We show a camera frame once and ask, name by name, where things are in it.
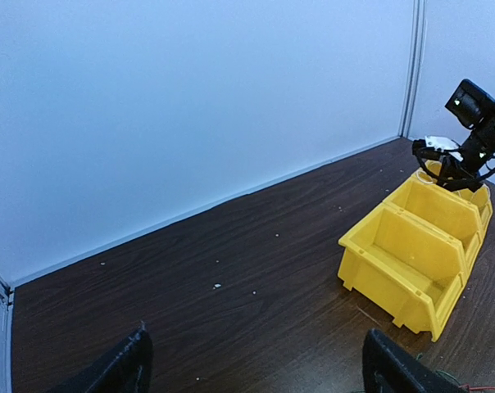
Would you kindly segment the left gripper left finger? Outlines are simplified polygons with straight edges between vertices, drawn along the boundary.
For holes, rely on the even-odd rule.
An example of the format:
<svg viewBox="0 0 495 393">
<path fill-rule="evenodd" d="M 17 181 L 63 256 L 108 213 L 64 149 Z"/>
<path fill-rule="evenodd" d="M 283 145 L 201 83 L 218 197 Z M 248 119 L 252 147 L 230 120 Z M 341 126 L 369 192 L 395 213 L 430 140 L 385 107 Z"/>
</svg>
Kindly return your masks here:
<svg viewBox="0 0 495 393">
<path fill-rule="evenodd" d="M 149 392 L 153 343 L 144 322 L 108 352 L 48 392 Z"/>
</svg>

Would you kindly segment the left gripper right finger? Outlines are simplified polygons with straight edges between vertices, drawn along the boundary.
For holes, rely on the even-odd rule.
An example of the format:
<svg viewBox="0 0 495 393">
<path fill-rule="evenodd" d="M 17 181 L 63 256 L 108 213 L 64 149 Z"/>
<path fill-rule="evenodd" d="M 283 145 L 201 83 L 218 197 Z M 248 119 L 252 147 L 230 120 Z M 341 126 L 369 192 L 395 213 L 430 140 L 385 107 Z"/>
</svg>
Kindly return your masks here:
<svg viewBox="0 0 495 393">
<path fill-rule="evenodd" d="M 426 368 L 379 329 L 366 333 L 362 348 L 365 392 L 464 392 L 457 384 Z"/>
</svg>

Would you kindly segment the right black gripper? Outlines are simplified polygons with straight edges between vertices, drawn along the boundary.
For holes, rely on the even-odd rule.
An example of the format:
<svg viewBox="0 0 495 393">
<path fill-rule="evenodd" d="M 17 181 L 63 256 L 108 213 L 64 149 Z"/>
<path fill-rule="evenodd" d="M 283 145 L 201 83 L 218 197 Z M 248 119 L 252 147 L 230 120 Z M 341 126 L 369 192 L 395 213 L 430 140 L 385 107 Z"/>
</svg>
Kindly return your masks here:
<svg viewBox="0 0 495 393">
<path fill-rule="evenodd" d="M 437 185 L 450 192 L 469 190 L 476 192 L 481 182 L 475 181 L 479 173 L 470 174 L 461 168 L 461 162 L 454 157 L 444 157 L 439 170 Z"/>
</svg>

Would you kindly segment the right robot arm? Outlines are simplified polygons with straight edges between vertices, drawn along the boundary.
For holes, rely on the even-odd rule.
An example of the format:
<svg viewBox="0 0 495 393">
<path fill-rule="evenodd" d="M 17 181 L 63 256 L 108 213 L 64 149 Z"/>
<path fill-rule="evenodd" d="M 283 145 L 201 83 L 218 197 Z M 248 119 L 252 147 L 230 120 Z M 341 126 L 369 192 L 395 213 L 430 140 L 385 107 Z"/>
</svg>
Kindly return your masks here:
<svg viewBox="0 0 495 393">
<path fill-rule="evenodd" d="M 444 158 L 438 185 L 450 192 L 462 189 L 475 192 L 484 180 L 495 175 L 495 165 L 486 174 L 480 173 L 495 159 L 495 99 L 471 80 L 463 79 L 445 107 L 470 135 L 456 149 L 460 158 Z"/>
</svg>

